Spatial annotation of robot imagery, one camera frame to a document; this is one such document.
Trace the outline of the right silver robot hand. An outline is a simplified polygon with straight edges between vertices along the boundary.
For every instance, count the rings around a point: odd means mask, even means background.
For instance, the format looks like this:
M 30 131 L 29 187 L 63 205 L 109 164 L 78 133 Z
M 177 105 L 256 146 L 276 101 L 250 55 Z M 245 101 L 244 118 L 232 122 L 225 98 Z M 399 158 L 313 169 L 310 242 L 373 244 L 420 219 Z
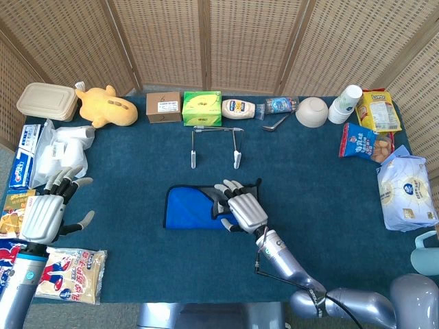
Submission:
M 229 232 L 241 230 L 248 234 L 256 234 L 260 228 L 267 227 L 268 215 L 247 186 L 236 180 L 223 180 L 213 187 L 226 198 L 226 209 L 237 221 L 236 225 L 227 222 L 226 219 L 222 221 Z

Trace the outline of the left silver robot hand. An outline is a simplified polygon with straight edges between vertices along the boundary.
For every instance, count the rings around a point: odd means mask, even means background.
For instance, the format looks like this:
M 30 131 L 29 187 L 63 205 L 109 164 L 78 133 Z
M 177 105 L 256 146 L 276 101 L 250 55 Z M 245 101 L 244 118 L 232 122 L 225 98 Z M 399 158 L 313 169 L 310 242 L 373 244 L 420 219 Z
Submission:
M 75 179 L 82 169 L 82 166 L 76 166 L 57 171 L 49 177 L 43 193 L 28 200 L 19 239 L 49 245 L 57 241 L 59 236 L 84 230 L 91 223 L 95 216 L 93 210 L 77 223 L 64 223 L 67 204 L 75 192 L 93 182 L 92 178 Z

